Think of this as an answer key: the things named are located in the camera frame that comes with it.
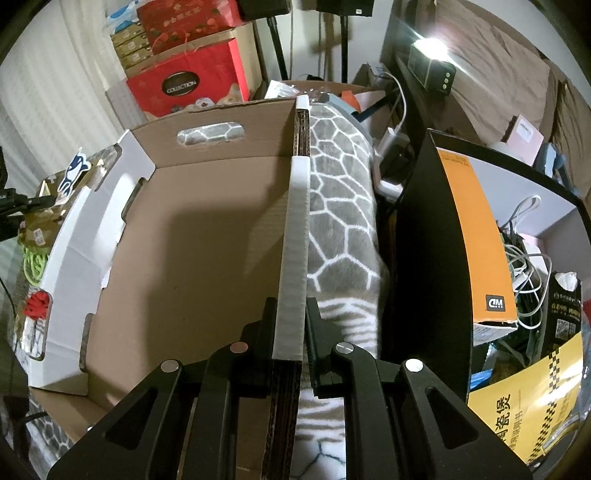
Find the wd logo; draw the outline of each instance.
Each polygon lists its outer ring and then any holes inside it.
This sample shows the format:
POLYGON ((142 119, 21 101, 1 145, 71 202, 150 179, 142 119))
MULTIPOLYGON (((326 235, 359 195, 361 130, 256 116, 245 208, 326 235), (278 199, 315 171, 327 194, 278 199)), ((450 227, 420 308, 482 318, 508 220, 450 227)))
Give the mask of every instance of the wd logo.
POLYGON ((505 311, 505 297, 498 295, 486 296, 486 309, 489 312, 504 312, 505 311))

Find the blue and white sticker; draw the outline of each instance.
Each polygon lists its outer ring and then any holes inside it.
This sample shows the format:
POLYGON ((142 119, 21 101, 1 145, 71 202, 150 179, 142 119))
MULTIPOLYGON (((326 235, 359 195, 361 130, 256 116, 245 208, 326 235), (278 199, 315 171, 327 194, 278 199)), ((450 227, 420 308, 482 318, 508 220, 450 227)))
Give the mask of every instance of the blue and white sticker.
POLYGON ((59 194, 56 201, 57 204, 66 203, 68 201, 74 191, 74 185, 80 176, 82 176, 85 171, 89 171, 91 167, 92 163, 86 159, 86 155, 82 153, 82 148, 80 148, 70 162, 70 165, 68 165, 68 168, 64 173, 64 178, 57 188, 59 194))

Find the black package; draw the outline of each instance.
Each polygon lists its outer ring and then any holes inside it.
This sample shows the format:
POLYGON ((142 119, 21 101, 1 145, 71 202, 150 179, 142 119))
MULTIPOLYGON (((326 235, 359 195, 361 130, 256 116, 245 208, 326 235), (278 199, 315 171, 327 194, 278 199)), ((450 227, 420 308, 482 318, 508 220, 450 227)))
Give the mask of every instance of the black package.
POLYGON ((556 280, 556 274, 552 272, 550 275, 540 358, 551 354, 581 331, 581 282, 577 280, 574 291, 565 290, 556 280))

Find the qr code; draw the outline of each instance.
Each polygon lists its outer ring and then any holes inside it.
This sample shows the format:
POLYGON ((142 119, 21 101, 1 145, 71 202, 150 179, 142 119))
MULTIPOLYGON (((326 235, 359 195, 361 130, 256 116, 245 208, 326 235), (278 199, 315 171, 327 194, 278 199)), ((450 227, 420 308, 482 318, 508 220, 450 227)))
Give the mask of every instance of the qr code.
POLYGON ((570 322, 567 322, 563 319, 556 320, 556 338, 560 340, 568 340, 569 339, 569 328, 570 322))

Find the wall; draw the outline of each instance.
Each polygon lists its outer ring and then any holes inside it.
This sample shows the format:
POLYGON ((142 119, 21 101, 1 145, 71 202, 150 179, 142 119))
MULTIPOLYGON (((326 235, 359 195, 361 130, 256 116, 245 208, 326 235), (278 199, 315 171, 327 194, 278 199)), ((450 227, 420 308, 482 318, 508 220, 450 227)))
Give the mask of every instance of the wall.
MULTIPOLYGON (((558 32, 529 0, 470 1, 486 8, 520 31, 558 65, 591 105, 591 86, 583 71, 558 32)), ((290 72, 290 41, 293 30, 291 78, 293 80, 302 79, 306 74, 311 73, 329 80, 340 81, 339 19, 332 15, 319 14, 314 11, 314 6, 314 0, 294 0, 293 18, 291 15, 277 17, 288 73, 290 72), (319 22, 321 26, 320 41, 319 22)), ((353 79, 363 63, 379 60, 391 11, 392 0, 375 0, 373 17, 350 18, 349 81, 353 79)), ((265 20, 258 21, 258 30, 269 78, 279 80, 279 68, 265 20)))

